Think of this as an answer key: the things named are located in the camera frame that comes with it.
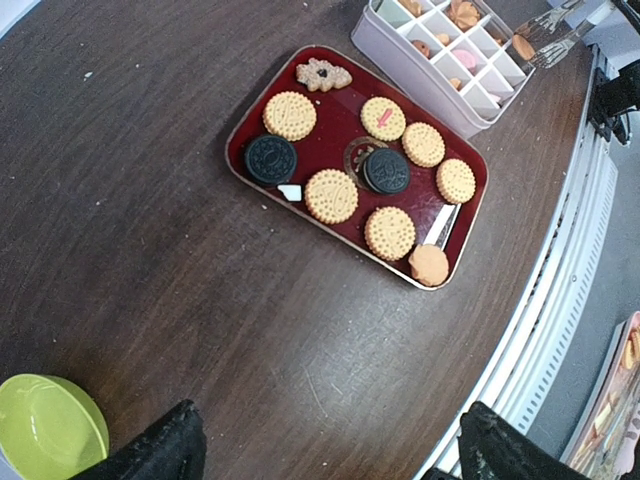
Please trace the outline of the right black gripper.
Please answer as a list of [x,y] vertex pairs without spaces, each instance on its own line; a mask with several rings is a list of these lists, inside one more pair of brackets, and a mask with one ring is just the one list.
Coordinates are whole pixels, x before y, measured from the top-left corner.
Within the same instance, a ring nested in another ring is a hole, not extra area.
[[621,145],[631,138],[629,114],[639,111],[639,63],[632,62],[610,79],[597,67],[589,103],[589,121],[606,141],[614,135]]

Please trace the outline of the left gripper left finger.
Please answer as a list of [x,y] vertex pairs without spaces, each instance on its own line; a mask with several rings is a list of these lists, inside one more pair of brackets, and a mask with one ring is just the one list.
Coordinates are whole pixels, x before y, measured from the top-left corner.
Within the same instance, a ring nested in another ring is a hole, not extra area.
[[203,420],[185,399],[81,479],[202,479],[207,454]]

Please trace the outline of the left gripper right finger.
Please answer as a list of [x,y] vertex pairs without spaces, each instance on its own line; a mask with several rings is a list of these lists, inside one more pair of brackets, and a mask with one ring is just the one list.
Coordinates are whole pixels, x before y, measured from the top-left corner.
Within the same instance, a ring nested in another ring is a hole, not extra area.
[[480,401],[460,418],[459,461],[468,479],[587,480]]

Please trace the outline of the white handled metal tongs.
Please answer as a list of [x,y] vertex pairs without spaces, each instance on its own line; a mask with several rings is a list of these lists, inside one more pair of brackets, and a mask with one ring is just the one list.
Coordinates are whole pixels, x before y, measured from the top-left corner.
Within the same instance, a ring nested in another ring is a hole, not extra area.
[[539,69],[553,67],[564,59],[591,30],[616,10],[616,4],[613,1],[601,1],[576,27],[571,29],[563,27],[565,19],[576,13],[584,4],[585,1],[565,1],[518,27],[514,34],[526,38],[536,50],[535,56],[530,61],[524,61]]

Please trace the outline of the smooth round tan cookie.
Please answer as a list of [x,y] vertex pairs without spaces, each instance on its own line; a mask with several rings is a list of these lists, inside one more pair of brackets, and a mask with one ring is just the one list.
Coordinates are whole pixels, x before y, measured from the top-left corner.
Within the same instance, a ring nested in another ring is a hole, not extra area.
[[525,61],[530,61],[535,56],[536,50],[526,38],[519,34],[513,35],[512,45],[518,55]]

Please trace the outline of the swirl butter cookie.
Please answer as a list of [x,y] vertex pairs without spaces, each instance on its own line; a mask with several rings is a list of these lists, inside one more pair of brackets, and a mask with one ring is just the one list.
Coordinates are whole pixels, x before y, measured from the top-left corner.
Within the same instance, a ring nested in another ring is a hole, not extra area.
[[481,18],[476,6],[471,1],[463,0],[452,0],[447,16],[461,31],[474,27]]

